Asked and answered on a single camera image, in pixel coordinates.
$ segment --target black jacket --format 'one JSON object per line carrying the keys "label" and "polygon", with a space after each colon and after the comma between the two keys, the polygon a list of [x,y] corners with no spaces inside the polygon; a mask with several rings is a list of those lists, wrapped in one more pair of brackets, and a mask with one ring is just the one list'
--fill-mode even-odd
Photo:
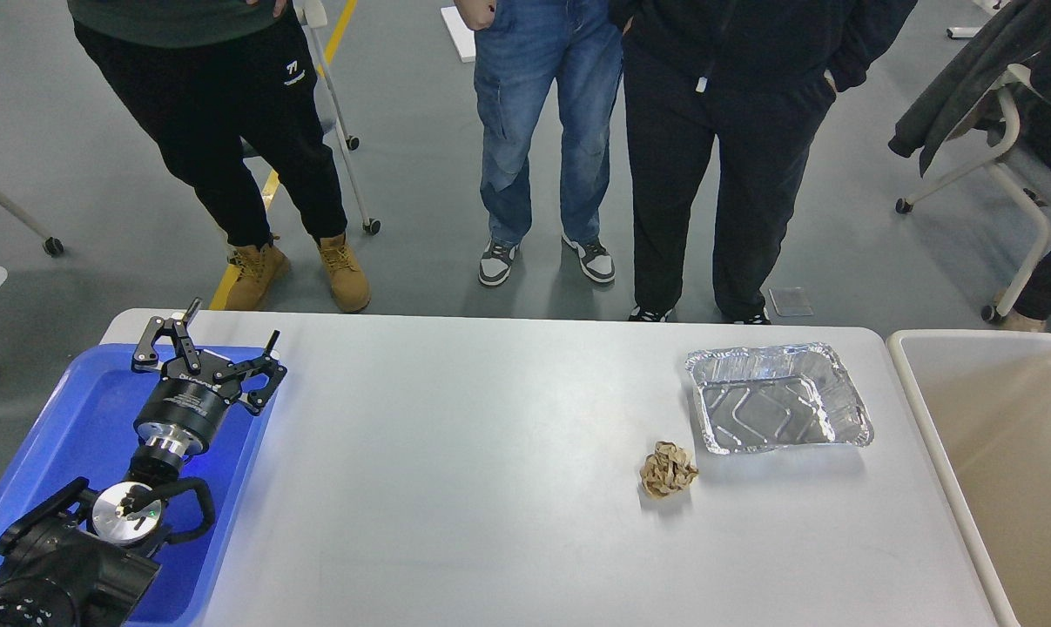
{"label": "black jacket", "polygon": [[1032,86],[1051,102],[1051,48],[1044,67],[1034,55],[1051,41],[1051,0],[1013,0],[983,25],[974,39],[931,81],[897,123],[888,147],[908,158],[918,148],[920,173],[940,145],[974,110],[1008,64],[1032,68]]}
{"label": "black jacket", "polygon": [[610,19],[657,59],[712,84],[781,91],[824,70],[842,91],[897,39],[915,0],[610,0]]}

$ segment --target white bin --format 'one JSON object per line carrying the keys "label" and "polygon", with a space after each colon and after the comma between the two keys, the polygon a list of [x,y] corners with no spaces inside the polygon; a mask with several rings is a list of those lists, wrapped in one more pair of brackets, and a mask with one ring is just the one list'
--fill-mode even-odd
{"label": "white bin", "polygon": [[997,622],[1051,627],[1051,334],[887,343]]}

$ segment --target jacket zipper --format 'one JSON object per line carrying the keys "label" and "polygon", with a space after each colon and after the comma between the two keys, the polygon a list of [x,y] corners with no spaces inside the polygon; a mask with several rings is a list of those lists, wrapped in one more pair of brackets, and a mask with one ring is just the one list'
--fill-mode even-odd
{"label": "jacket zipper", "polygon": [[730,20],[734,17],[735,8],[738,6],[738,0],[730,0],[727,4],[727,8],[723,12],[723,25],[719,27],[719,48],[715,50],[712,61],[707,64],[707,68],[703,71],[703,76],[699,77],[698,82],[696,82],[696,91],[698,95],[702,95],[703,91],[707,90],[707,82],[712,79],[712,71],[715,69],[716,61],[719,59],[719,55],[725,48],[725,43],[727,43],[727,27],[730,25]]}

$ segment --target green shirt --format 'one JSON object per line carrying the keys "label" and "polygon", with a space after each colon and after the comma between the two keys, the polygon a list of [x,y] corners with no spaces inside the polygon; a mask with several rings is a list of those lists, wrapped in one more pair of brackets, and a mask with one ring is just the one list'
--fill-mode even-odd
{"label": "green shirt", "polygon": [[108,37],[157,48],[190,48],[274,23],[274,0],[68,0],[73,19]]}

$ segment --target blue tray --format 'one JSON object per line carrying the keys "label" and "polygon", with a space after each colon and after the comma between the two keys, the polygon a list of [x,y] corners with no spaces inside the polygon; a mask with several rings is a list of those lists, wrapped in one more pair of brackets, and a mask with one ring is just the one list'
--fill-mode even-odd
{"label": "blue tray", "polygon": [[[165,354],[167,347],[159,350]],[[242,347],[207,350],[233,361],[262,353],[262,349]],[[154,373],[130,372],[133,352],[133,344],[97,346],[64,371],[0,480],[0,536],[13,521],[76,477],[87,477],[92,489],[123,480],[138,445],[132,423],[159,380]],[[215,503],[215,524],[202,539],[166,545],[154,556],[162,570],[126,623],[130,627],[186,627],[203,610],[215,586],[243,483],[250,476],[273,400],[261,416],[233,405],[210,451],[180,472],[183,477],[207,481]],[[188,495],[178,497],[165,515],[178,531],[195,527],[202,519],[195,499]]]}

